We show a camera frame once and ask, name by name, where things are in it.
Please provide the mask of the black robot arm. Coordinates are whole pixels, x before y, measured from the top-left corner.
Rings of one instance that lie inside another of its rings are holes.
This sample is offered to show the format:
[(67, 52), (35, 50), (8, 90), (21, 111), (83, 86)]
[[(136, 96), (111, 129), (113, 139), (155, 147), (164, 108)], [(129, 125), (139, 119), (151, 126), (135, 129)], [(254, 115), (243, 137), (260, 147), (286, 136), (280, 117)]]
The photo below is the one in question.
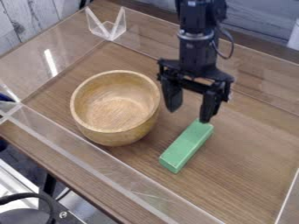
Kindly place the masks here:
[(164, 104), (173, 112), (183, 105), (184, 89), (200, 94), (200, 122), (208, 123), (230, 99), (235, 81), (216, 67), (222, 56), (219, 35), (230, 34), (220, 27), (228, 6), (226, 0), (175, 0), (175, 6), (180, 19), (179, 58), (157, 60)]

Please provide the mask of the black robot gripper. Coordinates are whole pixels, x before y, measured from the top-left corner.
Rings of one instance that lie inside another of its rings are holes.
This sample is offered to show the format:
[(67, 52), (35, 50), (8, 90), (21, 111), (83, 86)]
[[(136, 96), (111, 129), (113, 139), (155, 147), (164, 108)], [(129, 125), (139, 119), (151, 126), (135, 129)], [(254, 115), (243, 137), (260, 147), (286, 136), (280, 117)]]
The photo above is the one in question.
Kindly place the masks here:
[(203, 95), (200, 105), (200, 122), (208, 123), (218, 114), (220, 103), (230, 100), (230, 88), (234, 77), (216, 66), (220, 54), (219, 34), (207, 35), (179, 33), (179, 59), (159, 59), (157, 80), (163, 87), (164, 104), (175, 112), (183, 105), (183, 90)]

